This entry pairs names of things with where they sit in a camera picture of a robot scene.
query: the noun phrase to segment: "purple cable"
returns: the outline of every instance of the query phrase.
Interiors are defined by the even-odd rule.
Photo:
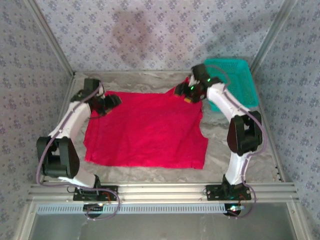
[[[71,115],[75,112],[75,110],[84,102],[86,102],[87,100],[89,100],[90,98],[92,98],[94,95],[96,95],[98,92],[99,92],[99,88],[102,86],[102,83],[100,82],[99,83],[99,86],[96,90],[94,90],[94,92],[92,92],[90,95],[88,95],[87,97],[85,97],[83,100],[81,100],[73,109],[72,111],[70,111],[68,113],[68,115],[65,117],[65,119],[63,120],[63,122],[61,123],[61,126],[59,128],[59,130],[51,137],[50,141],[47,143],[47,145],[45,146],[44,148],[44,151],[41,155],[41,158],[39,160],[39,165],[36,169],[36,176],[35,176],[35,180],[36,180],[36,183],[40,186],[43,186],[43,187],[48,187],[48,188],[57,188],[57,187],[74,187],[74,188],[81,188],[83,190],[87,190],[87,191],[104,191],[104,192],[108,192],[110,194],[113,194],[115,197],[116,197],[116,200],[117,200],[117,206],[116,206],[116,209],[115,211],[106,216],[106,217],[102,217],[102,218],[91,218],[89,217],[89,211],[91,210],[90,208],[88,209],[88,211],[86,212],[85,216],[87,217],[88,220],[93,220],[93,221],[98,221],[98,220],[107,220],[107,219],[110,219],[112,217],[114,217],[117,212],[120,210],[120,205],[121,205],[121,202],[120,202],[120,198],[118,196],[118,194],[115,192],[115,191],[112,191],[110,189],[106,189],[106,188],[89,188],[89,187],[84,187],[84,186],[79,186],[79,185],[76,185],[76,184],[65,184],[65,183],[62,183],[62,184],[55,184],[55,185],[49,185],[49,184],[43,184],[41,181],[40,181],[40,171],[41,171],[41,167],[42,167],[42,164],[45,160],[45,157],[46,157],[46,154],[50,148],[50,146],[53,144],[54,140],[56,139],[56,137],[62,132],[64,126],[66,125],[67,121],[70,119]]]
[[[262,132],[262,139],[263,139],[263,145],[262,145],[262,149],[259,150],[259,151],[256,151],[256,152],[253,152],[253,153],[249,153],[247,156],[246,156],[246,159],[244,160],[244,164],[243,164],[243,167],[241,169],[241,181],[242,181],[242,184],[249,188],[252,193],[253,193],[253,205],[252,205],[252,208],[250,208],[250,210],[243,216],[238,216],[236,215],[234,212],[232,211],[228,211],[229,213],[233,214],[236,218],[245,218],[245,217],[248,217],[252,212],[253,212],[253,209],[255,208],[256,204],[257,204],[257,195],[256,195],[256,192],[255,190],[253,189],[252,186],[250,186],[249,184],[247,184],[245,182],[245,170],[246,170],[246,167],[248,165],[248,162],[249,162],[249,158],[253,157],[253,156],[256,156],[256,155],[259,155],[261,154],[263,151],[266,150],[267,148],[267,133],[266,133],[266,130],[265,128],[261,125],[261,123],[258,121],[258,119],[256,119],[253,115],[251,115],[248,111],[244,110],[241,106],[239,106],[236,102],[234,102],[228,95],[227,93],[225,92],[227,87],[231,84],[231,81],[230,81],[230,78],[229,76],[227,75],[227,73],[221,69],[220,67],[216,66],[216,65],[207,65],[207,67],[213,67],[214,69],[218,70],[220,73],[222,73],[225,77],[225,79],[227,80],[227,83],[224,85],[223,87],[223,90],[222,90],[222,94],[229,100],[229,102],[234,106],[236,107],[238,110],[240,110],[241,112],[243,112],[244,114],[248,115],[257,125],[258,127],[260,128],[261,132]]]

